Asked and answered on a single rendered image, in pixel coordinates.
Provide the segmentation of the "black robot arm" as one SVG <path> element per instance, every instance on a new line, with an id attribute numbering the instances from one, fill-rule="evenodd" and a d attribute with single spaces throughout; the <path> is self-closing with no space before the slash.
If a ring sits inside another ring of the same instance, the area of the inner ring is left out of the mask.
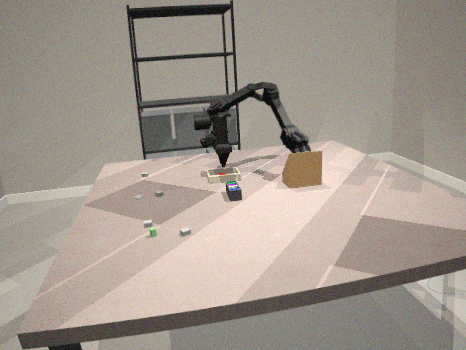
<path id="1" fill-rule="evenodd" d="M 258 94 L 255 90 L 264 89 L 263 95 Z M 231 116 L 229 108 L 248 98 L 255 98 L 260 102 L 265 102 L 270 106 L 282 128 L 281 140 L 283 145 L 291 150 L 292 153 L 309 152 L 310 146 L 307 145 L 309 136 L 300 132 L 300 130 L 291 122 L 287 115 L 278 94 L 277 86 L 269 82 L 260 82 L 257 84 L 249 83 L 246 87 L 223 98 L 217 98 L 211 101 L 207 108 L 207 113 L 194 114 L 194 129 L 210 129 L 213 122 L 213 129 L 227 128 L 226 116 Z M 211 134 L 200 140 L 202 146 L 207 148 L 209 145 L 218 143 L 216 134 Z"/>

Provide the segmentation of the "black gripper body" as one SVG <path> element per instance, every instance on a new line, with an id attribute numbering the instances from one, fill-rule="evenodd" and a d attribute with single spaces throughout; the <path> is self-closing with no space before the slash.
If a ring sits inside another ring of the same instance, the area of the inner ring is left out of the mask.
<path id="1" fill-rule="evenodd" d="M 228 130 L 227 128 L 224 129 L 213 129 L 214 134 L 216 134 L 218 143 L 215 144 L 215 142 L 212 144 L 212 146 L 215 144 L 215 151 L 216 154 L 220 153 L 231 153 L 232 152 L 232 147 L 228 144 Z"/>

